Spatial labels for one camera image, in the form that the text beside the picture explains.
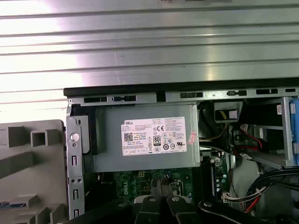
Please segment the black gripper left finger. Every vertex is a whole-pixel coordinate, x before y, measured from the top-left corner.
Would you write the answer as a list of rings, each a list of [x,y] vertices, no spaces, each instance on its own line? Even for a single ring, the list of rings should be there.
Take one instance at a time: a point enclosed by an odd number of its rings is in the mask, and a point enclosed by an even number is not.
[[[160,179],[151,182],[150,195],[135,198],[129,205],[123,199],[116,199],[79,215],[66,224],[158,224],[162,203]]]

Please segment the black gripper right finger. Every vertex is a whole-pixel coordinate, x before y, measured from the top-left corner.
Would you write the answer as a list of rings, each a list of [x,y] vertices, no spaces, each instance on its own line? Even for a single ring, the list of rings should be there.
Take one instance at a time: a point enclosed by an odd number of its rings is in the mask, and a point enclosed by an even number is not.
[[[187,198],[174,195],[170,178],[163,178],[163,195],[178,224],[257,224],[258,218],[218,202],[202,200],[197,205]]]

